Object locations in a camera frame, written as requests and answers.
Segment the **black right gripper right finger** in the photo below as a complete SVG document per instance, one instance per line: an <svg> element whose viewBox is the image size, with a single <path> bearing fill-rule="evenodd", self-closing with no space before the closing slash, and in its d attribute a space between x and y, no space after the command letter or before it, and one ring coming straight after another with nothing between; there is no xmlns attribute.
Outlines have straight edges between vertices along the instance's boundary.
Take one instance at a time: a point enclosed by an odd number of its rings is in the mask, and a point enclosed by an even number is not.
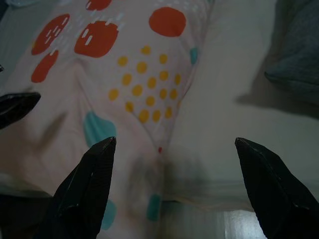
<svg viewBox="0 0 319 239"><path fill-rule="evenodd" d="M245 188L267 239L319 239L319 201L266 147L236 138Z"/></svg>

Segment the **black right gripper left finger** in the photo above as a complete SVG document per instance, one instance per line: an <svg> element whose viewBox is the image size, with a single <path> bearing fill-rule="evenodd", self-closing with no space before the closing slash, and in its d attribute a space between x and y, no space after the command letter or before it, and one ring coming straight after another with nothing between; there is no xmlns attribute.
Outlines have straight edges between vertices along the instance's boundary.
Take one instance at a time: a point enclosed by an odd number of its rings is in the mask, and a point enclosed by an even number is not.
<svg viewBox="0 0 319 239"><path fill-rule="evenodd" d="M116 138L94 144L50 200L36 239L96 239L106 209Z"/></svg>

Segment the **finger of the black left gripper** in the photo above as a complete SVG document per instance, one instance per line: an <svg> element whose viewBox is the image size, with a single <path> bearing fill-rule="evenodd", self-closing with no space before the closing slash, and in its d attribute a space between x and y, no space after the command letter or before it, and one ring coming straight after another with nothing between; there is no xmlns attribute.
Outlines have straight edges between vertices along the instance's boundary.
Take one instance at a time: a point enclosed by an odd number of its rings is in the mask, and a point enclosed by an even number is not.
<svg viewBox="0 0 319 239"><path fill-rule="evenodd" d="M41 94L11 93L0 97L0 129L25 117L38 103Z"/></svg>

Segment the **pink patterned pillow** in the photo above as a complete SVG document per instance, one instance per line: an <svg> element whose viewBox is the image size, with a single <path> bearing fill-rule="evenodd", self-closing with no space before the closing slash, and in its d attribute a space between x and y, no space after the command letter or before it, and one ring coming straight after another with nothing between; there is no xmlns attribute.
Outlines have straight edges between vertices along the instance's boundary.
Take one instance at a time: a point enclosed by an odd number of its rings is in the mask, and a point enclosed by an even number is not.
<svg viewBox="0 0 319 239"><path fill-rule="evenodd" d="M117 140L100 239L154 239L162 153L194 79L214 0L74 0L38 30L2 90L36 91L0 131L0 172L53 193L94 144Z"/></svg>

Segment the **grey pillow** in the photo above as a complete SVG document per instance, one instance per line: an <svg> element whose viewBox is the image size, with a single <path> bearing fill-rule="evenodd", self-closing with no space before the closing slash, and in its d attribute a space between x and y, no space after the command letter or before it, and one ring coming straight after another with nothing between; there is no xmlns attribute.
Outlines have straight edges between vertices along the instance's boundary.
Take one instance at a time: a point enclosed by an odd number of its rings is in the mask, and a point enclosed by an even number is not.
<svg viewBox="0 0 319 239"><path fill-rule="evenodd" d="M277 0L271 56L266 78L319 104L319 0Z"/></svg>

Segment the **beige sheeted mattress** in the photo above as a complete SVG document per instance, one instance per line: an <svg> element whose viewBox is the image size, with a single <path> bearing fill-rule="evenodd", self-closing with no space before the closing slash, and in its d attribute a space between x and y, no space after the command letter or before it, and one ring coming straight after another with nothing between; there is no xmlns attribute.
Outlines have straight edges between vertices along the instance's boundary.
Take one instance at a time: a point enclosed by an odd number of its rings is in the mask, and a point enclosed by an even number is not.
<svg viewBox="0 0 319 239"><path fill-rule="evenodd" d="M53 10L74 0L33 1L10 5L0 20L0 95L8 94L3 86ZM251 209L234 146L238 137L279 155L319 201L319 104L288 94L265 76L276 3L214 0L194 79L161 155L161 204ZM55 193L1 172L0 192L42 198Z"/></svg>

